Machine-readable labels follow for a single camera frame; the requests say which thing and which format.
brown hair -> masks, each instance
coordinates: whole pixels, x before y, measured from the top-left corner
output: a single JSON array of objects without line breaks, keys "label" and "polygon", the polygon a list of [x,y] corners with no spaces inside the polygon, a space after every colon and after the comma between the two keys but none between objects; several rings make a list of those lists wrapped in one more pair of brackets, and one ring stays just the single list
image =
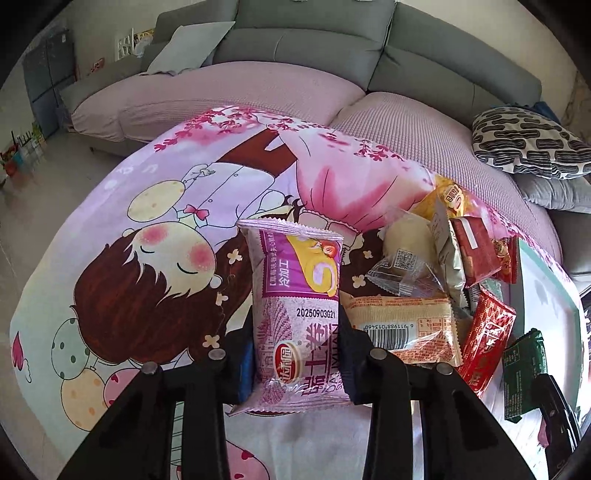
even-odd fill
[{"label": "brown hair", "polygon": [[[144,363],[170,362],[186,348],[193,360],[204,357],[206,335],[219,335],[223,345],[226,323],[252,290],[252,268],[241,233],[216,253],[220,287],[209,285],[194,294],[166,297],[166,278],[150,265],[141,273],[131,241],[138,231],[117,239],[82,272],[74,287],[74,305],[80,333],[92,352],[118,364],[133,359]],[[242,261],[230,265],[235,249]],[[216,305],[217,293],[228,299]]]}]

brand logo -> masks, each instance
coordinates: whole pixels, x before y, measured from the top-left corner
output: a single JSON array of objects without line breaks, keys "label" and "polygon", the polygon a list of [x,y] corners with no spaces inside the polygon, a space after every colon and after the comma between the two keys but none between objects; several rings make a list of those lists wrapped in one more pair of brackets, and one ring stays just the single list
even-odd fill
[{"label": "brand logo", "polygon": [[281,383],[290,383],[300,375],[296,346],[281,342],[275,347],[275,371]]}]

green snack package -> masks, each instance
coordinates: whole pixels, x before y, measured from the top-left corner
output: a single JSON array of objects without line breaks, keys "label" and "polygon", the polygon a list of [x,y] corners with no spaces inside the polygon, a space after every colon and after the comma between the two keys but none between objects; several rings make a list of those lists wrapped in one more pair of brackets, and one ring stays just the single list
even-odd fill
[{"label": "green snack package", "polygon": [[521,415],[538,406],[531,398],[535,377],[547,373],[542,333],[533,328],[503,352],[505,420],[517,423]]}]

screw head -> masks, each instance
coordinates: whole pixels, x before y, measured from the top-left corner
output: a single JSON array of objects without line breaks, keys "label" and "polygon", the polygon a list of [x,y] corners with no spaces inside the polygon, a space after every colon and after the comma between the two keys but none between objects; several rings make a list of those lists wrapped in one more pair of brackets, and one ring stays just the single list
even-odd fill
[{"label": "screw head", "polygon": [[146,362],[142,365],[142,373],[145,375],[154,375],[158,369],[156,362]]},{"label": "screw head", "polygon": [[223,348],[214,348],[209,351],[207,356],[212,360],[223,360],[226,358],[226,351]]},{"label": "screw head", "polygon": [[435,369],[442,375],[451,375],[453,373],[453,367],[445,362],[438,363]]},{"label": "screw head", "polygon": [[372,348],[369,356],[374,360],[384,360],[388,356],[388,352],[383,348]]}]

barcode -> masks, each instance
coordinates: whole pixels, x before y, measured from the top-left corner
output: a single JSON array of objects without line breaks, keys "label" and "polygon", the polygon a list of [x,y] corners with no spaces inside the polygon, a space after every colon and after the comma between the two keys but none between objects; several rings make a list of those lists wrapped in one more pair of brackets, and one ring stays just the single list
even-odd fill
[{"label": "barcode", "polygon": [[375,347],[384,350],[401,350],[408,343],[408,325],[395,329],[366,329]]}]

